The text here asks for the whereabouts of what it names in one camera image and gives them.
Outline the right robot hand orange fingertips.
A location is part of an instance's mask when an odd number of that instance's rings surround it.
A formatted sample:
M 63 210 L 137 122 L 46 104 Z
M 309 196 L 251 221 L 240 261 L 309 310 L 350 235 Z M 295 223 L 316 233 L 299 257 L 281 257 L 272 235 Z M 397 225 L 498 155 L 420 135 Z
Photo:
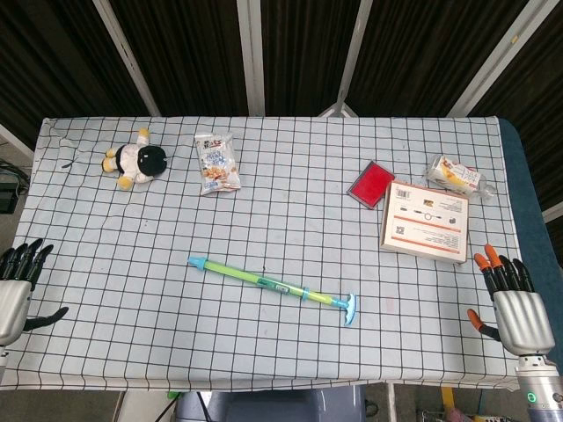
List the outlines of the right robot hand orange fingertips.
M 496 318 L 493 327 L 468 309 L 474 329 L 502 343 L 515 356 L 547 355 L 555 347 L 555 338 L 544 301 L 525 264 L 498 254 L 491 244 L 485 245 L 484 254 L 476 253 L 473 258 L 484 277 Z

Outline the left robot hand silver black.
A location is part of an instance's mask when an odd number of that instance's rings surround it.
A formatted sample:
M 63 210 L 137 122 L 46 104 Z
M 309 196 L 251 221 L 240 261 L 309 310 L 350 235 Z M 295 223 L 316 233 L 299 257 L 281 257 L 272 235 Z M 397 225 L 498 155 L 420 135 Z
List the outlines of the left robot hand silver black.
M 43 265 L 54 248 L 42 244 L 38 238 L 1 255 L 1 347 L 16 342 L 23 332 L 55 324 L 69 311 L 62 307 L 51 316 L 28 316 Z

